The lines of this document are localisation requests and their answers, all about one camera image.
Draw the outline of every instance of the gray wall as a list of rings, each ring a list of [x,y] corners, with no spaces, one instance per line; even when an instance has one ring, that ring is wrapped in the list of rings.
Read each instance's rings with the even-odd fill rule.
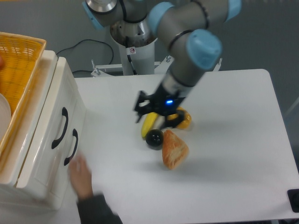
[[[120,63],[118,49],[108,30],[95,31],[88,21],[82,0],[34,0],[0,2],[0,30],[43,38],[47,49],[58,52],[83,39],[96,39],[112,45],[113,63]],[[149,1],[152,6],[156,1]],[[241,14],[211,31],[223,43],[222,70],[263,68],[269,71],[284,114],[299,96],[299,0],[244,0]],[[156,60],[167,55],[160,42]],[[109,48],[84,43],[61,54],[72,71],[91,70],[96,64],[107,64]],[[287,129],[291,142],[299,146],[299,115]]]

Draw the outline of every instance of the black cable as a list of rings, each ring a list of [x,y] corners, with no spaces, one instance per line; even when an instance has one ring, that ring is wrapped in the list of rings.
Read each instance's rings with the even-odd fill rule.
[[[92,71],[90,71],[90,70],[76,70],[76,71],[73,71],[72,73],[74,74],[74,73],[77,73],[77,72],[90,72],[90,73],[92,73]]]
[[[169,46],[168,46],[168,51],[171,51],[171,48],[173,46],[173,44],[175,43],[175,41],[177,41],[181,36],[187,34],[187,33],[191,33],[193,30],[191,29],[188,29],[188,30],[185,30],[179,34],[177,34],[173,39],[172,41],[170,42]]]
[[[112,57],[111,57],[111,60],[110,60],[109,64],[112,63],[113,58],[114,58],[114,51],[113,51],[112,47],[111,47],[109,44],[107,44],[107,43],[105,43],[105,42],[103,42],[103,41],[97,41],[97,40],[93,40],[93,39],[84,39],[84,40],[81,40],[81,41],[79,41],[78,43],[76,43],[76,44],[75,44],[74,46],[72,46],[72,47],[69,47],[69,48],[65,48],[65,49],[60,50],[59,52],[56,53],[56,55],[60,54],[61,52],[65,51],[65,50],[73,49],[73,48],[75,48],[76,46],[78,46],[80,43],[85,42],[85,41],[92,41],[92,42],[102,43],[102,44],[105,44],[106,46],[108,46],[108,47],[111,49],[111,53],[112,53]]]
[[[127,57],[128,57],[128,60],[129,60],[129,62],[130,62],[130,64],[131,64],[131,67],[132,67],[132,70],[133,70],[133,74],[134,74],[134,75],[137,75],[137,72],[136,72],[136,70],[135,70],[135,67],[134,67],[133,62],[132,62],[132,59],[131,59],[131,55],[127,55]]]
[[[120,0],[119,2],[121,4],[123,19],[125,20],[127,18],[127,11],[126,11],[126,7],[125,7],[125,3],[123,2],[123,0]]]
[[[200,1],[197,1],[197,0],[191,0],[191,1],[196,3],[201,8],[202,13],[205,15],[205,18],[206,18],[206,28],[205,29],[208,29],[210,26],[210,16],[209,16],[209,13],[208,13],[206,7]]]

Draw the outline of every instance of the human hand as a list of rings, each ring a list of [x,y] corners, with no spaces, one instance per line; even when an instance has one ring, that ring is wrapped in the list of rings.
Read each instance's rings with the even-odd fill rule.
[[[3,58],[0,55],[0,68],[2,67],[3,64],[4,64],[4,60],[3,60]]]
[[[78,200],[92,197],[92,174],[83,155],[79,154],[71,160],[69,171],[71,185],[78,195]]]

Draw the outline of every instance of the white plate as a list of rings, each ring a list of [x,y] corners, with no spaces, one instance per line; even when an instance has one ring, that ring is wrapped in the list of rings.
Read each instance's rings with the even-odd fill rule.
[[[11,111],[8,101],[0,94],[0,142],[5,135],[11,119]]]

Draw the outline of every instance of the blue joint cap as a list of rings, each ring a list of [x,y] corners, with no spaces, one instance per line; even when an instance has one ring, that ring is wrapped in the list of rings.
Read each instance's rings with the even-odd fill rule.
[[[197,29],[189,35],[186,49],[196,66],[210,70],[222,52],[222,44],[211,32]]]
[[[92,12],[89,10],[86,2],[82,2],[82,6],[88,16],[88,18],[90,19],[90,21],[92,22],[93,24],[93,27],[96,29],[96,30],[101,30],[103,29],[104,27],[99,23],[99,21],[97,21],[97,19],[94,17],[94,15],[92,14]]]
[[[228,17],[227,20],[238,15],[242,8],[242,0],[228,0]]]
[[[157,4],[152,10],[149,12],[148,17],[148,24],[149,28],[153,32],[154,35],[157,36],[158,26],[164,14],[167,12],[168,9],[173,7],[174,5],[170,2],[161,2]]]

